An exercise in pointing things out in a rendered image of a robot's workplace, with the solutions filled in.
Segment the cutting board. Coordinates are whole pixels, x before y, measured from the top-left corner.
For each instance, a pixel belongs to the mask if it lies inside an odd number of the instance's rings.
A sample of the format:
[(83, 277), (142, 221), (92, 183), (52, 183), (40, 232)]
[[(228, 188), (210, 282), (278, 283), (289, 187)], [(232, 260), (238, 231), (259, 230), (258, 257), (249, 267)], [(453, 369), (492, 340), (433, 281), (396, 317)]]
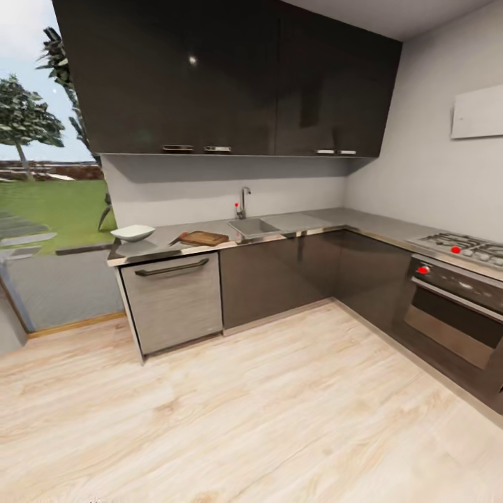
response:
[(190, 234), (181, 235), (179, 239), (183, 242), (191, 242), (193, 244), (216, 247), (217, 245), (220, 245), (223, 242), (229, 240), (229, 236), (217, 233), (208, 233), (204, 231), (194, 231)]

